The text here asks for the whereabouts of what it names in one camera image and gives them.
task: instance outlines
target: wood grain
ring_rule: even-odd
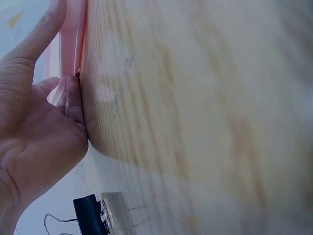
[[[307,0],[89,1],[88,134],[137,234],[313,232],[312,15]]]

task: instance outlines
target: skin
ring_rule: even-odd
[[[15,49],[0,61],[0,234],[11,235],[24,210],[85,156],[79,79],[67,77],[53,106],[52,77],[32,85],[35,63],[60,30],[65,0],[57,0]]]

